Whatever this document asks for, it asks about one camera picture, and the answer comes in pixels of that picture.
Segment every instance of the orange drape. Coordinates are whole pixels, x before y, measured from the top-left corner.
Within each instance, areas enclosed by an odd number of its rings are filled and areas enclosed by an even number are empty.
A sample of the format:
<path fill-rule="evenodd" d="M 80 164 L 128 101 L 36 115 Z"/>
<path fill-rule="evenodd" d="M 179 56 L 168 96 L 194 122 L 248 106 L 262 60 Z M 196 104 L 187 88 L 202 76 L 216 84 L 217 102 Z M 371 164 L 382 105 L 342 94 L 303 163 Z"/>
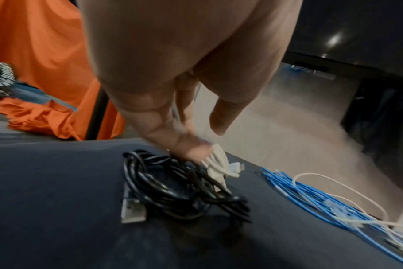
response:
<path fill-rule="evenodd" d="M 0 0 L 0 61 L 12 64 L 20 80 L 78 107 L 72 112 L 54 101 L 37 105 L 6 98 L 0 101 L 0 113 L 10 119 L 11 128 L 85 137 L 100 83 L 88 63 L 75 6 L 68 0 Z M 123 118 L 109 104 L 98 139 L 123 129 Z"/>

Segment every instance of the table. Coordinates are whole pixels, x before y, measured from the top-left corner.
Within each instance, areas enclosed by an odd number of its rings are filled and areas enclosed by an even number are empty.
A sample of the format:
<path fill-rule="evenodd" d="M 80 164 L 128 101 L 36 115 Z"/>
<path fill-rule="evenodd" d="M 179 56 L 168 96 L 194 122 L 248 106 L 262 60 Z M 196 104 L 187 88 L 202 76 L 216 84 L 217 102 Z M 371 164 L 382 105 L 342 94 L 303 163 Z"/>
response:
<path fill-rule="evenodd" d="M 140 140 L 0 146 L 0 268 L 375 268 L 403 265 L 326 224 L 246 170 L 227 185 L 253 224 L 213 208 L 198 221 L 162 216 L 122 225 L 121 153 Z"/>

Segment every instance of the black cable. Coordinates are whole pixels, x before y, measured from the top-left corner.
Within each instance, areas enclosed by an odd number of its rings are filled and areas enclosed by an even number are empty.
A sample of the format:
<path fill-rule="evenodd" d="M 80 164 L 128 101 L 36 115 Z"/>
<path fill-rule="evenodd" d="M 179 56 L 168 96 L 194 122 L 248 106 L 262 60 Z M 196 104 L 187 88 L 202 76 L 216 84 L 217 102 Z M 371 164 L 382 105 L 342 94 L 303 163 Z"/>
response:
<path fill-rule="evenodd" d="M 148 208 L 176 219 L 192 220 L 217 205 L 230 217 L 252 222 L 247 199 L 234 196 L 199 165 L 145 150 L 125 152 L 123 157 L 125 181 L 132 194 Z M 158 171 L 168 174 L 172 180 L 158 180 L 154 176 Z"/>

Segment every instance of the black bar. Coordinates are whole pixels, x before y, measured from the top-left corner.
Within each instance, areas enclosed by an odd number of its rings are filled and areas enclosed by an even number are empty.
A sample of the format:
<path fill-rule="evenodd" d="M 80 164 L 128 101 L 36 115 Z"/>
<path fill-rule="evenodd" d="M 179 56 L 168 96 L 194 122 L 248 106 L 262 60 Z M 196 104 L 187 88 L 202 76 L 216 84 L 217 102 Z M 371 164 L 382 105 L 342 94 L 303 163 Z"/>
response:
<path fill-rule="evenodd" d="M 88 130 L 86 131 L 85 140 L 97 139 L 108 103 L 109 97 L 107 96 L 103 88 L 100 88 L 100 90 L 98 91 L 97 100 L 95 101 L 91 120 L 89 121 Z"/>

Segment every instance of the blue cable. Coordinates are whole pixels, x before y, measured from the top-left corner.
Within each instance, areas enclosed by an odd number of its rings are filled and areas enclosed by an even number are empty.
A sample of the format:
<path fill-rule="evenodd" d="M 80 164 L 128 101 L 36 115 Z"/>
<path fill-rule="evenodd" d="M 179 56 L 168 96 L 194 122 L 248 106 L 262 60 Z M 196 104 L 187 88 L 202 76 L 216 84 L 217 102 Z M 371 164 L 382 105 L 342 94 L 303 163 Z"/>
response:
<path fill-rule="evenodd" d="M 274 187 L 278 192 L 280 192 L 284 197 L 292 201 L 294 204 L 296 204 L 306 212 L 314 215 L 315 217 L 325 221 L 326 223 L 337 226 L 344 230 L 352 231 L 353 233 L 359 235 L 366 242 L 370 243 L 371 245 L 375 246 L 376 248 L 386 253 L 388 256 L 403 263 L 402 257 L 398 256 L 397 254 L 383 247 L 381 244 L 377 243 L 374 239 L 372 239 L 358 227 L 351 226 L 340 220 L 335 219 L 334 218 L 334 216 L 336 216 L 335 212 L 333 211 L 332 208 L 330 208 L 327 204 L 325 204 L 325 201 L 329 200 L 335 203 L 337 206 L 346 209 L 346 212 L 349 217 L 354 217 L 361 220 L 372 220 L 371 218 L 365 216 L 360 210 L 352 206 L 349 206 L 343 203 L 342 201 L 330 196 L 329 194 L 324 193 L 309 185 L 296 182 L 296 186 L 294 186 L 292 183 L 293 179 L 284 172 L 279 171 L 274 173 L 267 170 L 266 168 L 263 167 L 261 168 L 265 171 L 263 175 L 266 181 L 269 183 L 269 185 Z M 306 199 L 309 200 L 310 203 L 301 199 L 296 194 L 300 194 L 301 196 L 305 197 Z M 380 232 L 386 233 L 386 231 L 380 225 L 371 224 L 368 226 Z"/>

